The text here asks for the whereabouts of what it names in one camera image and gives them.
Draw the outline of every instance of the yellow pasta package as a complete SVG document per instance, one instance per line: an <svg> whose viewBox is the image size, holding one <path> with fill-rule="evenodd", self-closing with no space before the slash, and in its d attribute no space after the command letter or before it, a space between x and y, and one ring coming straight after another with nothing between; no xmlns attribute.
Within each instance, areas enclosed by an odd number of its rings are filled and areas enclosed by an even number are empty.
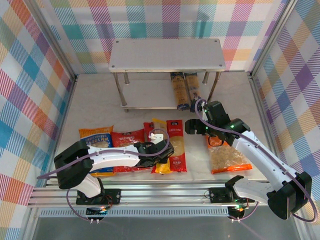
<svg viewBox="0 0 320 240"><path fill-rule="evenodd" d="M82 128L79 129L80 140L85 141L87 145L96 148L112 148L111 132L114 126L100 127L100 128ZM114 176L113 167L104 167L91 171L90 174L94 177L108 177Z"/></svg>
<svg viewBox="0 0 320 240"><path fill-rule="evenodd" d="M161 129L167 132L167 122L159 120L157 118L152 118L153 127L154 129ZM154 134L163 134L163 139L166 140L167 135L164 134L162 131L154 131ZM152 169L152 174L170 174L172 173L170 169L170 161L168 160L167 163L157 163L156 166Z"/></svg>

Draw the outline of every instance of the white shelf top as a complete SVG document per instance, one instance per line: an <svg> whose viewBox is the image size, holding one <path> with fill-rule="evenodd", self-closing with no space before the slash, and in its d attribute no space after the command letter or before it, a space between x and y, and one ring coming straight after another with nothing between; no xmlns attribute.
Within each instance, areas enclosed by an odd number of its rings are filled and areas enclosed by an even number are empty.
<svg viewBox="0 0 320 240"><path fill-rule="evenodd" d="M124 72L220 72L226 69L219 39L116 39L109 69Z"/></svg>
<svg viewBox="0 0 320 240"><path fill-rule="evenodd" d="M163 79L168 73L132 73L131 82L138 79ZM215 75L210 74L209 83ZM214 100L222 102L230 118L240 118L250 126L259 140L266 144L264 131L260 122L254 97L245 72L223 72L213 94ZM170 94L162 92L162 98ZM65 127L56 154L80 139L78 129L100 128L114 125L115 132L129 132L143 128L143 122L152 118L162 120L196 118L194 113L177 110L130 110L125 113L120 107L120 98L112 74L81 74L75 88ZM226 181L236 175L250 180L264 180L264 175L253 166L252 170L211 174L209 152L206 140L201 135L184 134L187 171L185 173L151 174L151 170L133 173L119 173L108 177L110 181Z"/></svg>

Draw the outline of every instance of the checkered pattern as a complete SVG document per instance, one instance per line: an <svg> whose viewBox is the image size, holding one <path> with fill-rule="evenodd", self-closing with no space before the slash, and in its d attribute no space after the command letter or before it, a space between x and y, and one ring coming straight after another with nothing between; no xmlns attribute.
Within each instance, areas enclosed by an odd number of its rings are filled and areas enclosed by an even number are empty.
<svg viewBox="0 0 320 240"><path fill-rule="evenodd" d="M281 160L312 176L312 196L320 210L319 13L319 0L298 2L257 85Z"/></svg>
<svg viewBox="0 0 320 240"><path fill-rule="evenodd" d="M71 87L22 0L0 2L0 240L15 240Z"/></svg>
<svg viewBox="0 0 320 240"><path fill-rule="evenodd" d="M108 71L118 38L218 38L227 70L248 70L286 1L37 0L71 65L87 74Z"/></svg>

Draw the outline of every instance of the spaghetti package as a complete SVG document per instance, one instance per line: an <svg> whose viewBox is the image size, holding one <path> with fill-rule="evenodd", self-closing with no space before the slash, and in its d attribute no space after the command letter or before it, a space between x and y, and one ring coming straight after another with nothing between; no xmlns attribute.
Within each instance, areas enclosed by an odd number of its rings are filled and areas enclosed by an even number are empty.
<svg viewBox="0 0 320 240"><path fill-rule="evenodd" d="M100 128L82 128L79 129L80 140L85 141L87 145L91 145L96 148L111 148L112 139L111 132L114 126L100 127ZM113 167L104 167L91 171L90 174L95 177L107 177L114 175Z"/></svg>
<svg viewBox="0 0 320 240"><path fill-rule="evenodd" d="M167 132L167 122L159 120L157 118L152 118L154 129L162 129ZM167 136L162 131L154 131L154 134L163 134L163 139L168 139ZM172 173L170 169L170 161L167 163L157 163L152 169L152 174L170 174Z"/></svg>
<svg viewBox="0 0 320 240"><path fill-rule="evenodd" d="M195 105L196 101L201 99L200 97L200 91L199 91L199 81L198 81L198 75L196 72L192 73L184 73L186 84L187 84L187 90L189 91L190 95L190 112L194 113L195 112ZM199 104L198 106L198 111L201 111L201 106Z"/></svg>
<svg viewBox="0 0 320 240"><path fill-rule="evenodd" d="M187 95L185 77L183 72L171 72L170 73L174 96L176 100L178 110L190 109L189 100Z"/></svg>
<svg viewBox="0 0 320 240"><path fill-rule="evenodd" d="M247 158L217 136L205 136L208 144L211 173L234 172L252 169Z"/></svg>
<svg viewBox="0 0 320 240"><path fill-rule="evenodd" d="M135 143L143 143L145 141L145 130L140 129L137 131L130 132L111 132L111 138L113 147L121 148L126 147ZM115 173L128 173L134 171L140 171L148 169L147 167L136 167L136 166L114 166L113 171Z"/></svg>
<svg viewBox="0 0 320 240"><path fill-rule="evenodd" d="M174 147L174 154L169 157L170 170L174 172L186 172L183 122L182 120L168 120L166 121L166 128L170 137L170 143Z"/></svg>

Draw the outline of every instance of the white robotic arm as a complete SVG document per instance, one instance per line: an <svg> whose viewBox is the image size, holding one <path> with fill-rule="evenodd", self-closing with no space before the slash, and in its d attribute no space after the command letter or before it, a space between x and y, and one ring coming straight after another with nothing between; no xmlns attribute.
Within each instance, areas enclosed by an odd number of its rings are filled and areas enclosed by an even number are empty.
<svg viewBox="0 0 320 240"><path fill-rule="evenodd" d="M151 143L156 145L163 141L164 136L163 134L151 133L149 138L151 139ZM90 160L92 161L90 172L116 166L134 167L141 161L138 154L138 148L133 144L125 147L113 147L112 151L108 151L110 148L94 147L90 145L87 146L87 148L87 153L93 155L90 157ZM73 186L72 189L82 192L87 198L93 198L102 191L101 183L98 178L91 176L89 173L86 174L78 185Z"/></svg>
<svg viewBox="0 0 320 240"><path fill-rule="evenodd" d="M187 134L218 136L243 153L269 181L262 183L249 181L243 176L234 177L225 184L227 195L232 196L231 200L235 195L237 198L263 202L282 219L287 219L308 202L312 179L306 172L297 173L277 158L241 119L230 120L221 102L213 101L202 107L202 116L196 108L199 119L186 121Z"/></svg>

